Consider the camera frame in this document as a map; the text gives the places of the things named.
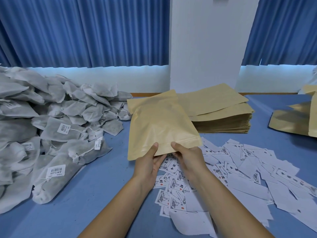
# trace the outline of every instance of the curtain fold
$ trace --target curtain fold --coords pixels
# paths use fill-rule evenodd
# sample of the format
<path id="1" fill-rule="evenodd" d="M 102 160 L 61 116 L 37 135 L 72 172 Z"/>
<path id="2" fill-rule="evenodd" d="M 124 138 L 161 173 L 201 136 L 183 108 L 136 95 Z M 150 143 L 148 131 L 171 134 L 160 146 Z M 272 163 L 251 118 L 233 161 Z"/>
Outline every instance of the curtain fold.
<path id="1" fill-rule="evenodd" d="M 317 65 L 317 0 L 260 0 L 242 65 Z"/>
<path id="2" fill-rule="evenodd" d="M 170 0 L 0 3 L 0 62 L 5 66 L 168 64 Z"/>

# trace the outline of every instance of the white sticker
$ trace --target white sticker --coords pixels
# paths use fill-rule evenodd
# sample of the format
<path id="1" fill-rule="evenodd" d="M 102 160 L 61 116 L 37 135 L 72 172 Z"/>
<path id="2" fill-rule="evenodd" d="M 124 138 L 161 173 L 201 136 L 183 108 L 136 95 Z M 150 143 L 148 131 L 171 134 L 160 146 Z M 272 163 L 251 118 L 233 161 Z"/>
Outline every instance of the white sticker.
<path id="1" fill-rule="evenodd" d="M 98 138 L 95 141 L 95 150 L 99 150 L 101 148 L 101 143 L 102 143 L 102 137 Z"/>
<path id="2" fill-rule="evenodd" d="M 18 104 L 17 102 L 15 102 L 13 100 L 7 100 L 7 101 L 3 102 L 2 104 L 5 105 L 9 109 L 21 107 L 20 104 Z"/>
<path id="3" fill-rule="evenodd" d="M 60 134 L 66 135 L 66 134 L 68 134 L 69 129 L 70 129 L 70 125 L 62 123 L 62 124 L 60 124 L 57 132 Z"/>
<path id="4" fill-rule="evenodd" d="M 57 165 L 57 166 L 48 168 L 46 173 L 46 179 L 57 177 L 57 176 L 64 176 L 65 168 L 66 168 L 66 164 Z"/>
<path id="5" fill-rule="evenodd" d="M 35 149 L 32 142 L 23 143 L 22 145 L 24 146 L 25 151 L 30 151 L 30 150 L 34 150 Z"/>

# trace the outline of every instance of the barcode label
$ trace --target barcode label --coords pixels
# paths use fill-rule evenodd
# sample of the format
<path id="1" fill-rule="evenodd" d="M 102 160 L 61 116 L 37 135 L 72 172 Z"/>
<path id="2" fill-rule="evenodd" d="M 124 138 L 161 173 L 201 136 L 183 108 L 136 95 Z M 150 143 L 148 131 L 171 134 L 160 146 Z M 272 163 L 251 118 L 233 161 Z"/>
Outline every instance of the barcode label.
<path id="1" fill-rule="evenodd" d="M 32 142 L 23 143 L 22 145 L 24 146 L 25 151 L 30 151 L 35 149 Z"/>
<path id="2" fill-rule="evenodd" d="M 57 177 L 57 176 L 64 176 L 65 168 L 66 168 L 66 164 L 57 165 L 57 166 L 48 168 L 46 173 L 46 179 Z"/>
<path id="3" fill-rule="evenodd" d="M 13 109 L 13 108 L 18 108 L 21 107 L 20 104 L 18 104 L 17 102 L 10 100 L 10 101 L 5 101 L 2 103 L 4 106 L 6 106 L 9 109 Z"/>
<path id="4" fill-rule="evenodd" d="M 95 141 L 95 150 L 99 150 L 101 148 L 102 136 Z"/>
<path id="5" fill-rule="evenodd" d="M 69 129 L 70 129 L 70 125 L 62 123 L 62 124 L 60 124 L 57 132 L 60 134 L 66 135 L 66 134 L 68 134 Z"/>

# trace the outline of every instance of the blue table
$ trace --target blue table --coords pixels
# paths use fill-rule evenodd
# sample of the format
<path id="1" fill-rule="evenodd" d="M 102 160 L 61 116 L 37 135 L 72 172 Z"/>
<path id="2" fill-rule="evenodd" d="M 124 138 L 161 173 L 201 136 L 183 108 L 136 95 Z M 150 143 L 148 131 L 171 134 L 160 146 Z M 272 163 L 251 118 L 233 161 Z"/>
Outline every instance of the blue table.
<path id="1" fill-rule="evenodd" d="M 275 151 L 281 160 L 300 168 L 298 177 L 317 187 L 317 141 L 315 138 L 288 134 L 268 128 L 273 110 L 286 105 L 309 101 L 307 95 L 249 95 L 249 104 L 256 111 L 248 134 L 202 134 L 221 146 L 228 139 Z M 133 174 L 134 162 L 127 160 L 130 122 L 116 137 L 105 134 L 113 150 L 87 165 L 56 198 L 38 205 L 31 199 L 0 215 L 0 238 L 67 237 L 73 238 L 117 194 Z M 154 203 L 158 189 L 144 201 L 127 237 L 185 237 L 171 219 L 159 216 Z M 274 218 L 269 230 L 276 238 L 317 237 L 317 233 L 289 213 L 270 205 Z"/>

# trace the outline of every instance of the wooden baseboard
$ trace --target wooden baseboard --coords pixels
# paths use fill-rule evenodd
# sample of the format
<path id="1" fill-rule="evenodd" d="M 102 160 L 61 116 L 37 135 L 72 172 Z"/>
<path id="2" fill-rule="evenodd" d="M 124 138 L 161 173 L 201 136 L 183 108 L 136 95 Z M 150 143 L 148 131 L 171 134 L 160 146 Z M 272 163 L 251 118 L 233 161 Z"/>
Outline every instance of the wooden baseboard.
<path id="1" fill-rule="evenodd" d="M 152 97 L 154 95 L 160 94 L 160 93 L 131 93 L 133 97 Z M 240 93 L 241 95 L 250 95 L 250 94 L 278 94 L 278 95 L 289 95 L 289 94 L 297 94 L 297 93 Z"/>

